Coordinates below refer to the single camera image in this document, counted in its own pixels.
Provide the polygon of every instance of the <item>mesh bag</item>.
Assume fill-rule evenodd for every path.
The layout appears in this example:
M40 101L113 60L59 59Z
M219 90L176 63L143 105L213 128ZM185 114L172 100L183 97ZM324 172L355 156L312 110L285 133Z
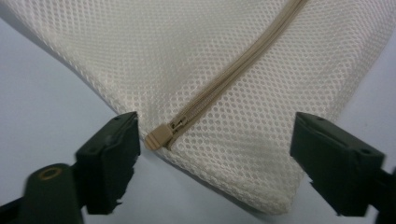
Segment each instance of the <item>mesh bag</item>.
M142 137L243 54L288 0L5 0ZM385 46L394 0L310 0L283 35L159 154L266 214L288 211L303 171L294 113L335 120Z

